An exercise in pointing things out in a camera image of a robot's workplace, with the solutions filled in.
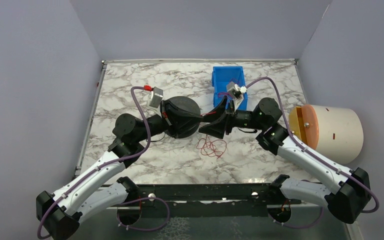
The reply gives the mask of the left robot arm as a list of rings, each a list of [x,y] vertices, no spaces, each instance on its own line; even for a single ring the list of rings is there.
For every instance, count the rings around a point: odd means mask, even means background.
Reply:
[[[149,148],[152,136],[168,133],[177,139],[189,137],[198,130],[202,118],[199,105],[183,96],[163,100],[159,113],[148,118],[142,109],[139,113],[140,118],[123,113],[116,119],[114,141],[85,172],[53,193],[43,191],[36,197],[39,232],[45,228],[53,239],[66,240],[94,214],[132,199],[137,187],[128,177],[112,184],[108,191],[98,189],[135,163]]]

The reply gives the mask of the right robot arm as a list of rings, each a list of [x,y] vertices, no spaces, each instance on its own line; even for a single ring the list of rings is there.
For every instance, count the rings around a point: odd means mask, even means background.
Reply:
[[[283,109],[270,97],[262,98],[254,110],[234,110],[233,102],[223,100],[202,117],[199,132],[222,139],[233,128],[247,128],[260,133],[255,138],[266,151],[301,167],[319,183],[279,176],[272,184],[276,194],[285,199],[301,200],[326,208],[338,220],[353,224],[372,195],[369,174],[336,163],[311,149],[278,123]]]

